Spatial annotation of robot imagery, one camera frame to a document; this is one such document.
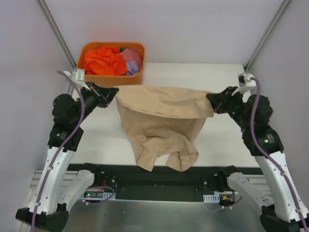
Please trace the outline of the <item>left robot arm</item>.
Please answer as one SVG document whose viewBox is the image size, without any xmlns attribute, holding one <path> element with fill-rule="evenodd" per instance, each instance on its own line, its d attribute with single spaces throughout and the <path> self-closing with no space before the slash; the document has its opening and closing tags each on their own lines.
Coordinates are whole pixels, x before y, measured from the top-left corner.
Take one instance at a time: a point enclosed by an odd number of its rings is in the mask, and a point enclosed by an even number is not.
<svg viewBox="0 0 309 232">
<path fill-rule="evenodd" d="M 57 96 L 53 102 L 54 125 L 49 135 L 46 162 L 33 198 L 18 209 L 17 220 L 36 229 L 61 232 L 69 212 L 88 188 L 103 188 L 100 166 L 85 163 L 65 189 L 61 188 L 67 168 L 84 133 L 81 123 L 96 107 L 106 108 L 118 93 L 117 87 L 100 87 L 87 82 L 79 97 Z"/>
</svg>

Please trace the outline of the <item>beige t shirt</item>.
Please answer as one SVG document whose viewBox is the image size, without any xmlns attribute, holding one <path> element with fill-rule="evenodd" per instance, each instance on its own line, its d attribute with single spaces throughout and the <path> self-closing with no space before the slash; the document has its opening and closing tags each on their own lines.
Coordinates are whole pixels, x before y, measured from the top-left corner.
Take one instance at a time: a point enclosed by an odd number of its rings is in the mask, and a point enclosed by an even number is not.
<svg viewBox="0 0 309 232">
<path fill-rule="evenodd" d="M 194 141 L 214 111 L 206 90 L 146 85 L 120 86 L 116 105 L 136 164 L 152 171 L 157 158 L 184 172 L 199 156 Z"/>
</svg>

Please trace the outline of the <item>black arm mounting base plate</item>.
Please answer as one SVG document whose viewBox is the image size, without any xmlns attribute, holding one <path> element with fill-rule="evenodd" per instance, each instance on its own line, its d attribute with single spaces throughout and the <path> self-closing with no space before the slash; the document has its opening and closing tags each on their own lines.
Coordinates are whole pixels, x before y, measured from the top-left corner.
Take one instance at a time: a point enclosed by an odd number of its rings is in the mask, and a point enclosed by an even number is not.
<svg viewBox="0 0 309 232">
<path fill-rule="evenodd" d="M 97 165 L 93 186 L 116 200 L 202 202 L 212 195 L 220 167 L 192 167 L 178 172 L 156 166 L 149 172 L 132 165 Z"/>
</svg>

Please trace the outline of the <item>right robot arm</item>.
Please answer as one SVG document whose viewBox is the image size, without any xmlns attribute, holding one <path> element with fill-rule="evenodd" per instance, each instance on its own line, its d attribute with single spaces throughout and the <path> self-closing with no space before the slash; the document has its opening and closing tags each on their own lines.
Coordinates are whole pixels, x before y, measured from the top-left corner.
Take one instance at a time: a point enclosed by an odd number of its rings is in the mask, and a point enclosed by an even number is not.
<svg viewBox="0 0 309 232">
<path fill-rule="evenodd" d="M 215 113 L 228 114 L 240 127 L 242 140 L 263 172 L 271 197 L 258 190 L 235 166 L 220 169 L 209 182 L 210 188 L 240 194 L 256 210 L 267 232 L 307 232 L 309 210 L 291 178 L 281 139 L 268 123 L 273 113 L 268 98 L 256 93 L 244 102 L 237 87 L 206 97 Z"/>
</svg>

